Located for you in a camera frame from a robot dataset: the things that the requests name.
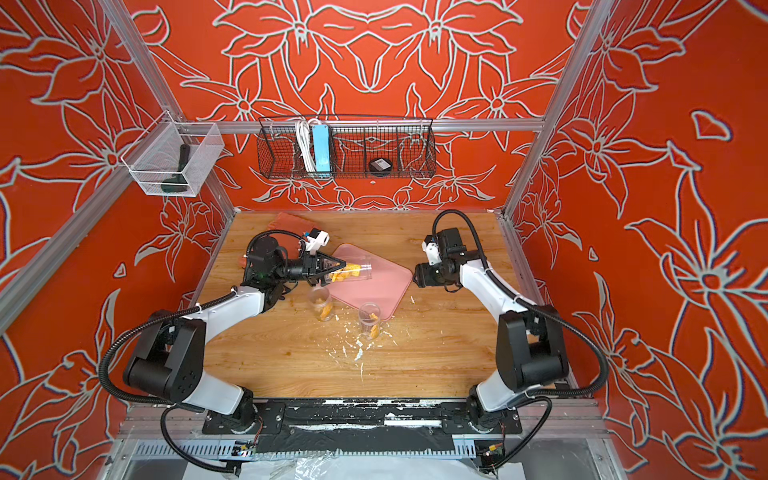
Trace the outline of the clear jar with cookies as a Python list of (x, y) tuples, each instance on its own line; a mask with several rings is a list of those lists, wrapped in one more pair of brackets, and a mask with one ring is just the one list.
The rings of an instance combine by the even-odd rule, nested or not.
[(347, 260), (347, 265), (339, 270), (347, 272), (347, 279), (336, 283), (349, 283), (357, 281), (368, 281), (373, 278), (373, 267), (368, 259)]

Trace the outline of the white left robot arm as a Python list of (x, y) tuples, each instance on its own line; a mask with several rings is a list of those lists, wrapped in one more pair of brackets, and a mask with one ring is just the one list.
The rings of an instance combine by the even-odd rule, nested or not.
[(202, 409), (248, 423), (253, 394), (206, 373), (207, 344), (219, 334), (272, 309), (299, 283), (325, 286), (347, 263), (322, 252), (327, 232), (294, 234), (290, 254), (273, 229), (245, 250), (242, 282), (227, 294), (176, 312), (156, 312), (120, 335), (103, 354), (98, 379), (110, 395), (131, 403)]

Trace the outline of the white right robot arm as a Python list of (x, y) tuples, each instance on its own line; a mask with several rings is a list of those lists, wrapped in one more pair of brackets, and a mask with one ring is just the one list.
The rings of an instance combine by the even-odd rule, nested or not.
[[(467, 214), (456, 209), (438, 213), (422, 249), (427, 261), (415, 267), (413, 282), (448, 293), (466, 290), (496, 323), (495, 370), (467, 397), (468, 414), (475, 421), (527, 401), (590, 397), (607, 384), (610, 367), (601, 348), (552, 306), (535, 303), (501, 278)], [(598, 375), (586, 386), (551, 389), (550, 384), (570, 372), (566, 333), (592, 351)]]

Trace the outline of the clear open cookie jar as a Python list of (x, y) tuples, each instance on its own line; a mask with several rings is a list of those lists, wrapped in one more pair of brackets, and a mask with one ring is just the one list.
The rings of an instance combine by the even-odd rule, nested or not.
[(380, 335), (381, 310), (377, 304), (373, 302), (364, 303), (358, 309), (358, 319), (361, 332), (369, 339), (376, 339)]

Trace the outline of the orange plastic tool case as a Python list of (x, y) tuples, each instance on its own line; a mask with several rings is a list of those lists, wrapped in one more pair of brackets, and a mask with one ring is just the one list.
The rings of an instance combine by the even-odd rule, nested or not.
[[(267, 230), (285, 230), (298, 235), (306, 235), (318, 227), (319, 225), (316, 222), (307, 218), (287, 212), (279, 212), (267, 225), (256, 227), (250, 233), (250, 238)], [(286, 250), (289, 259), (299, 258), (300, 242), (296, 238), (285, 234), (274, 234), (273, 238), (278, 241), (280, 247)]]

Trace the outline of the pink plastic tray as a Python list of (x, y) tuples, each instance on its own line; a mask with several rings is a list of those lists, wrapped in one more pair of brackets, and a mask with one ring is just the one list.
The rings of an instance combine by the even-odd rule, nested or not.
[(356, 309), (374, 303), (379, 307), (379, 318), (389, 321), (412, 284), (412, 272), (348, 243), (337, 247), (332, 256), (362, 267), (358, 277), (328, 285), (333, 299)]

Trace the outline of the light blue box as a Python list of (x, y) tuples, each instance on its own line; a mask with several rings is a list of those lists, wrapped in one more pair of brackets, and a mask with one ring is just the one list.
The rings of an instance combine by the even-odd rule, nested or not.
[(315, 170), (320, 176), (328, 177), (331, 174), (331, 142), (329, 127), (323, 124), (313, 125), (312, 140), (314, 148)]

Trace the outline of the dark green flashlight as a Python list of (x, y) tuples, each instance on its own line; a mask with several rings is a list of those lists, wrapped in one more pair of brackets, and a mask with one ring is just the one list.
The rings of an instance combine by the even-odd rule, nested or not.
[(168, 178), (161, 182), (161, 191), (163, 193), (184, 193), (189, 189), (187, 180), (183, 174), (190, 158), (191, 146), (183, 143), (179, 148), (179, 157), (177, 170)]

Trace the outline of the clear acrylic wall box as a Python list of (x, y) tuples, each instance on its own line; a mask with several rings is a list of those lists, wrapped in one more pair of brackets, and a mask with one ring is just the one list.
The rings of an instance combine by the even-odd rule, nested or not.
[[(183, 143), (191, 146), (183, 171), (189, 189), (184, 193), (163, 193), (161, 182), (176, 172)], [(164, 111), (121, 154), (120, 161), (148, 196), (195, 197), (223, 150), (224, 139), (216, 124), (180, 122)]]

